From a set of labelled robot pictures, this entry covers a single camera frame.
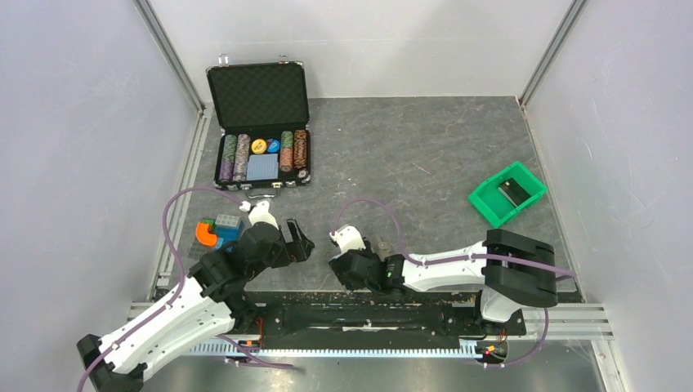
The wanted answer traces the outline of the black credit card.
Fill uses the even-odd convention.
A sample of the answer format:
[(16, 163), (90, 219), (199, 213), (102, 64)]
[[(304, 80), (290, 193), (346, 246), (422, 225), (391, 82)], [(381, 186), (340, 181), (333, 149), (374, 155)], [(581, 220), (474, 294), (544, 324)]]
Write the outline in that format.
[(501, 182), (498, 190), (514, 207), (519, 207), (531, 198), (531, 195), (514, 178)]

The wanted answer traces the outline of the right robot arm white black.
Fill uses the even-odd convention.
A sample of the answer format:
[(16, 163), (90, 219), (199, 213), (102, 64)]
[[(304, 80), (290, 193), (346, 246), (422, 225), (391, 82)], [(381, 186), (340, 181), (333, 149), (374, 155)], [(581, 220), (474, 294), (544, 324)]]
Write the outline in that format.
[(553, 246), (504, 229), (490, 229), (485, 240), (453, 251), (385, 258), (353, 226), (330, 238), (340, 253), (329, 266), (347, 291), (401, 298), (445, 287), (478, 288), (472, 323), (483, 333), (495, 332), (523, 306), (557, 305)]

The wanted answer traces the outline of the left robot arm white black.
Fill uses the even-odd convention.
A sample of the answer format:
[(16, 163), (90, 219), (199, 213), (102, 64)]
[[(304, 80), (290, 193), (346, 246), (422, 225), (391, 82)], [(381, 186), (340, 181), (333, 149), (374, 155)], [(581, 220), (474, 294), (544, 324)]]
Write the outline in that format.
[(125, 326), (83, 337), (77, 348), (85, 373), (77, 389), (90, 381), (97, 391), (139, 391), (197, 344), (254, 328), (260, 315), (246, 284), (267, 269), (306, 261), (315, 247), (294, 219), (286, 223), (289, 240), (280, 228), (255, 223), (235, 241), (203, 255), (170, 292)]

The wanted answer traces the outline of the olive card holder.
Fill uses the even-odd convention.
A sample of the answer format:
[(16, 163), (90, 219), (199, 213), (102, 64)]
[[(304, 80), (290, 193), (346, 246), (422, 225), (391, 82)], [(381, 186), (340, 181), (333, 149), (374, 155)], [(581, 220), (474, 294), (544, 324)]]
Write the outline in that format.
[(385, 261), (388, 257), (395, 253), (393, 245), (386, 239), (383, 239), (377, 235), (373, 240), (373, 250), (381, 261)]

